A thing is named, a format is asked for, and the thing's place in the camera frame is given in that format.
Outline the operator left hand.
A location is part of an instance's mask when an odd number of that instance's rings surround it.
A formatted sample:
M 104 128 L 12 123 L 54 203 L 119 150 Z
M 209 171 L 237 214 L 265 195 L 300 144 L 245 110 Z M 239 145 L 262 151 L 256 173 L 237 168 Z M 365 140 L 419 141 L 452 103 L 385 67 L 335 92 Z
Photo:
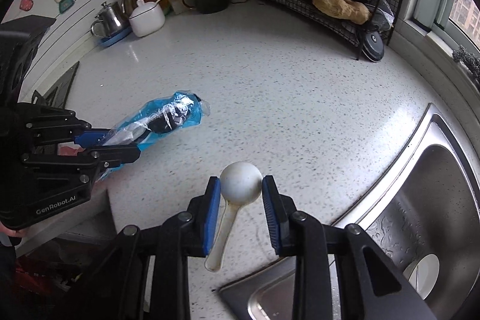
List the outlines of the operator left hand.
M 15 231 L 5 227 L 2 223 L 0 223 L 0 232 L 4 233 L 9 237 L 23 238 L 25 235 L 28 234 L 28 229 Z

